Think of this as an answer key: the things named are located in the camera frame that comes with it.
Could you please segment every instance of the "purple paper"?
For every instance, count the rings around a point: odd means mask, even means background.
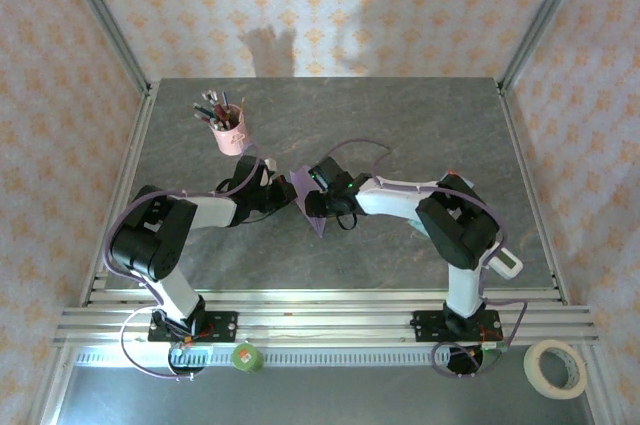
[[[296,205],[298,205],[300,211],[304,214],[307,220],[309,220],[309,223],[316,231],[318,236],[322,237],[327,219],[309,217],[304,208],[304,199],[307,198],[307,194],[313,190],[320,190],[320,186],[309,175],[309,170],[310,167],[304,165],[297,172],[290,171],[289,179],[291,180],[291,184],[293,185],[293,188],[296,189],[296,193],[298,194],[298,198],[296,198]]]

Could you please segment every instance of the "black mounting plate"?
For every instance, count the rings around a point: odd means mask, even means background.
[[[415,331],[416,342],[501,342],[504,340],[500,315],[496,310],[478,310],[473,322],[461,335],[449,330],[442,310],[418,310],[409,322]]]
[[[205,323],[208,324],[207,326],[210,327],[211,332],[197,337],[196,341],[198,343],[233,343],[236,341],[238,312],[205,311],[204,314]],[[149,342],[181,342],[183,340],[168,330],[163,322],[155,326],[155,329],[152,328],[153,326],[152,319],[149,335],[147,336],[147,341]]]

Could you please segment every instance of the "pink cup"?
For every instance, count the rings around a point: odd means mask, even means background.
[[[231,130],[215,130],[211,128],[213,136],[216,137],[218,142],[218,148],[225,155],[235,156],[240,155],[244,147],[249,145],[249,134],[247,133],[247,127],[244,123],[244,113],[237,105],[229,105],[231,107],[231,113],[234,112],[240,115],[238,126]]]

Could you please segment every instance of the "orange patterned wall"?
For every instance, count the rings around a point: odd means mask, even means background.
[[[147,77],[493,76],[542,0],[106,0]]]
[[[0,0],[0,409],[77,305],[139,95],[84,0]]]
[[[592,304],[640,417],[640,0],[565,0],[516,85],[571,297]]]

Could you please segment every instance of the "masking tape roll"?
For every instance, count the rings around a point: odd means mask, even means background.
[[[567,367],[569,378],[564,387],[556,387],[542,374],[540,357],[549,352],[560,357]],[[524,355],[524,373],[540,394],[554,400],[570,400],[578,397],[587,386],[587,369],[578,353],[560,340],[543,340],[529,347]]]

